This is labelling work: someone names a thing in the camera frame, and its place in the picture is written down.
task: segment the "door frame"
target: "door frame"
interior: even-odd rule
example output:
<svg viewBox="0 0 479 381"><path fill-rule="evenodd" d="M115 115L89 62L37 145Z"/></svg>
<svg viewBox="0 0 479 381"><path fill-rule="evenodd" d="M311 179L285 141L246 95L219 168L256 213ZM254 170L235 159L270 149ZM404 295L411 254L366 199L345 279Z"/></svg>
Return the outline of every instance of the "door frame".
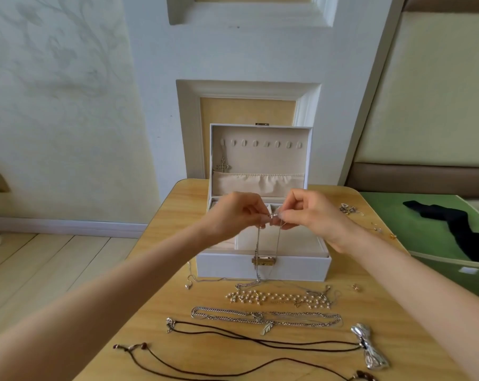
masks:
<svg viewBox="0 0 479 381"><path fill-rule="evenodd" d="M177 80L176 88L187 177L204 179L209 160L204 158L202 145L201 97L296 101L292 125L313 127L321 84Z"/></svg>

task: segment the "silver bow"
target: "silver bow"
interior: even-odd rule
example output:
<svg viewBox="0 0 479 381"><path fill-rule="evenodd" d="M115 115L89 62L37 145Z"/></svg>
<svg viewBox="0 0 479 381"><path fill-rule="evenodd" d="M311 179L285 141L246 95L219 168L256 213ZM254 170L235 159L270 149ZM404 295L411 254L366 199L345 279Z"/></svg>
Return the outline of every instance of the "silver bow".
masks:
<svg viewBox="0 0 479 381"><path fill-rule="evenodd" d="M365 362L370 370L378 370L389 367L389 362L384 355L376 350L370 342L370 328L363 324L356 324L351 327L356 334L360 346L365 349Z"/></svg>

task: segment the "wooden table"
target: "wooden table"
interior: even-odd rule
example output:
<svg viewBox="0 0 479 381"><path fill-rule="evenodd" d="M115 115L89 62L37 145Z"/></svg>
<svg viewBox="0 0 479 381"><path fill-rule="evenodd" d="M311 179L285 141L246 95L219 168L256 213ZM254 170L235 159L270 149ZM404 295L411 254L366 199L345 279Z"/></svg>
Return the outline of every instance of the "wooden table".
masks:
<svg viewBox="0 0 479 381"><path fill-rule="evenodd" d="M206 211L207 187L207 180L185 179L179 181L135 245L130 256L143 254L164 238L198 220ZM367 228L372 228L372 223L377 224L384 232L381 237L405 251L397 240L389 238L386 225L357 191L340 186L313 186L311 188L324 192L337 206L341 203L356 206L359 211L364 213L364 216L351 214L349 215L351 219ZM342 293L331 312L342 315L344 326L320 329L275 326L267 339L294 342L318 339L355 341L356 338L350 332L350 327L361 322L372 328L375 345L388 357L392 365L389 369L373 372L380 381L467 379L426 331L362 267L349 256L340 255L331 248L330 253L333 261L326 283L331 284L333 289ZM366 370L363 351L350 353L277 351L252 342L233 341L215 335L168 334L165 319L170 316L177 320L191 321L190 310L195 306L249 311L268 310L266 307L269 307L269 310L299 311L290 305L230 304L225 299L225 295L233 291L234 282L196 283L191 290L187 290L185 288L187 275L188 269L185 265L122 327L111 342L82 371L77 380L168 379L139 369L127 353L112 349L114 343L134 344L143 341L151 343L153 351L169 364L198 372L236 373L277 357L291 357L324 365L347 377L351 377L358 369ZM324 287L322 283L317 282L298 283L308 288L323 289ZM363 291L355 292L351 288L353 283L360 285ZM261 290L281 292L282 289L277 286L281 285L276 282L268 282L262 285ZM291 287L286 287L283 291L295 292ZM209 320L204 320L201 323L220 326L251 337L260 337L261 328L258 325L217 323ZM148 368L182 376L149 357L145 351L137 350L135 355ZM250 375L235 379L239 381L244 379L340 380L338 376L323 370L288 362L275 363Z"/></svg>

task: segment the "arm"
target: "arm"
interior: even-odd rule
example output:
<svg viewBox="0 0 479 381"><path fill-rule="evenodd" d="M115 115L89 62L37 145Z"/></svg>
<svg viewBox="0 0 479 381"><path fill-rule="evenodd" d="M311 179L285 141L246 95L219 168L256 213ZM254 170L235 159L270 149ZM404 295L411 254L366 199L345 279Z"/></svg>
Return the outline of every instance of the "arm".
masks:
<svg viewBox="0 0 479 381"><path fill-rule="evenodd" d="M0 380L71 380L186 261L269 222L259 195L232 193L199 222L0 335Z"/></svg>
<svg viewBox="0 0 479 381"><path fill-rule="evenodd" d="M292 190L280 218L283 228L305 225L350 254L479 381L479 297L370 234L318 192Z"/></svg>

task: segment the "jewelry box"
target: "jewelry box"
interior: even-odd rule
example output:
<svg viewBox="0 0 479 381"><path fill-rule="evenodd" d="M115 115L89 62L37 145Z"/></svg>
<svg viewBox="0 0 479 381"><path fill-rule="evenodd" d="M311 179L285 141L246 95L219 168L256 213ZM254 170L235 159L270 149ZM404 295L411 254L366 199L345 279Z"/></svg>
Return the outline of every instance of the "jewelry box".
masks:
<svg viewBox="0 0 479 381"><path fill-rule="evenodd" d="M307 188L311 144L308 127L211 124L207 209L222 195L240 191L260 194L276 213L291 188ZM199 277L319 282L331 260L324 241L307 228L269 224L260 231L248 227L196 258Z"/></svg>

